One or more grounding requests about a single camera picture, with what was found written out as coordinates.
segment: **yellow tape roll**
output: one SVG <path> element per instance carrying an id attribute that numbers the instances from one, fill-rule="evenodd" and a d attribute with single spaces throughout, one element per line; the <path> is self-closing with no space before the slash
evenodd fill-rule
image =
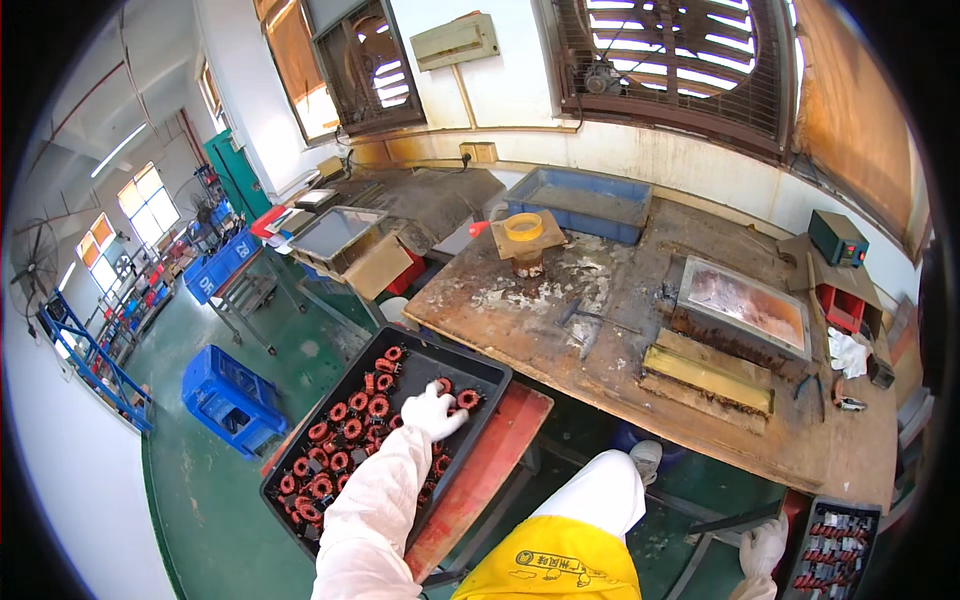
<path id="1" fill-rule="evenodd" d="M 515 242 L 529 242 L 540 237 L 543 233 L 543 220 L 539 214 L 521 212 L 503 222 L 503 229 L 507 237 Z"/>

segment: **orange curtain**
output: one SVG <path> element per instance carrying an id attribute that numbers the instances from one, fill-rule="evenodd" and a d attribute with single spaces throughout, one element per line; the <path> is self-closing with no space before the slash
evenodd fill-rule
<path id="1" fill-rule="evenodd" d="M 795 143 L 898 239 L 913 204 L 909 133 L 866 49 L 823 0 L 795 0 L 806 70 Z"/>
<path id="2" fill-rule="evenodd" d="M 274 53 L 276 70 L 295 105 L 324 84 L 310 48 L 300 0 L 254 0 L 253 5 Z"/>

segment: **white bucket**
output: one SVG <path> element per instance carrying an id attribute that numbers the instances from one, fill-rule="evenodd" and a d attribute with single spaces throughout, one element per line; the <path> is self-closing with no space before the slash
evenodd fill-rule
<path id="1" fill-rule="evenodd" d="M 401 296 L 390 298 L 389 300 L 384 300 L 383 303 L 380 304 L 380 310 L 383 312 L 383 316 L 387 319 L 387 321 L 401 324 L 408 329 L 418 331 L 420 330 L 420 326 L 416 321 L 411 321 L 400 314 L 400 311 L 403 310 L 403 307 L 407 305 L 407 302 L 408 299 Z"/>

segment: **green door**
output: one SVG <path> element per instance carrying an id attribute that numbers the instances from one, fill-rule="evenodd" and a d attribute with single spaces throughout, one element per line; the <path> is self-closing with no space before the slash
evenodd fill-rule
<path id="1" fill-rule="evenodd" d="M 270 201 L 260 187 L 260 181 L 253 174 L 247 157 L 243 151 L 233 150 L 230 130 L 218 133 L 205 142 L 204 148 L 206 155 L 210 157 L 210 165 L 220 176 L 233 212 L 246 215 L 249 225 L 270 210 Z"/>

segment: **black plastic tray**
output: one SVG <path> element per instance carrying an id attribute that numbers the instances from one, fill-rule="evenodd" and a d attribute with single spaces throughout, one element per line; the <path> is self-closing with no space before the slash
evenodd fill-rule
<path id="1" fill-rule="evenodd" d="M 284 450 L 283 455 L 277 459 L 274 467 L 260 484 L 260 497 L 280 524 L 283 525 L 283 529 L 290 534 L 290 537 L 297 542 L 300 549 L 311 559 L 317 557 L 318 544 L 298 533 L 293 521 L 268 496 L 267 490 L 275 488 L 283 476 L 283 472 L 290 470 L 297 457 L 302 456 L 303 448 L 308 443 L 307 430 L 318 422 L 321 416 L 326 415 L 326 412 L 334 404 L 347 401 L 350 395 L 362 389 L 364 373 L 372 371 L 373 361 L 383 356 L 383 352 L 391 346 L 406 348 L 406 356 L 402 361 L 402 371 L 397 378 L 396 389 L 390 398 L 390 406 L 394 412 L 399 413 L 400 407 L 407 397 L 422 394 L 426 384 L 437 377 L 449 378 L 453 382 L 455 391 L 473 388 L 486 397 L 477 411 L 470 416 L 470 420 L 456 433 L 444 440 L 445 452 L 451 459 L 450 466 L 440 481 L 437 482 L 433 495 L 422 508 L 417 510 L 413 529 L 407 537 L 408 546 L 417 538 L 423 525 L 433 514 L 434 507 L 444 497 L 449 482 L 460 470 L 467 454 L 493 416 L 500 400 L 503 398 L 507 385 L 514 376 L 513 370 L 506 365 L 469 350 L 425 338 L 398 325 L 386 324 L 373 334 L 360 354 L 344 370 L 340 380 L 313 407 L 310 415 L 303 422 L 303 426 L 297 431 L 293 440 Z"/>
<path id="2" fill-rule="evenodd" d="M 870 567 L 870 557 L 874 554 L 874 545 L 876 544 L 876 534 L 879 531 L 882 510 L 877 504 L 851 503 L 830 496 L 818 495 L 813 498 L 813 503 L 810 505 L 810 513 L 807 516 L 806 526 L 804 529 L 804 538 L 801 540 L 800 545 L 795 547 L 793 568 L 790 569 L 790 575 L 789 577 L 783 579 L 781 577 L 777 578 L 777 587 L 783 590 L 782 594 L 779 596 L 780 600 L 785 600 L 788 598 L 799 600 L 801 598 L 806 599 L 813 596 L 812 591 L 801 591 L 794 588 L 793 582 L 797 579 L 797 576 L 800 575 L 802 570 L 804 551 L 806 550 L 808 546 L 807 543 L 810 540 L 810 529 L 813 527 L 814 523 L 823 521 L 823 515 L 826 511 L 830 511 L 838 515 L 870 516 L 874 520 L 872 531 L 866 539 L 867 548 L 863 556 L 860 577 L 852 586 L 852 591 L 848 593 L 847 600 L 851 600 L 856 596 L 857 589 L 859 588 L 860 583 L 863 582 L 863 575 Z M 826 594 L 820 594 L 820 598 L 821 600 L 827 600 L 827 598 L 829 598 L 829 592 Z"/>

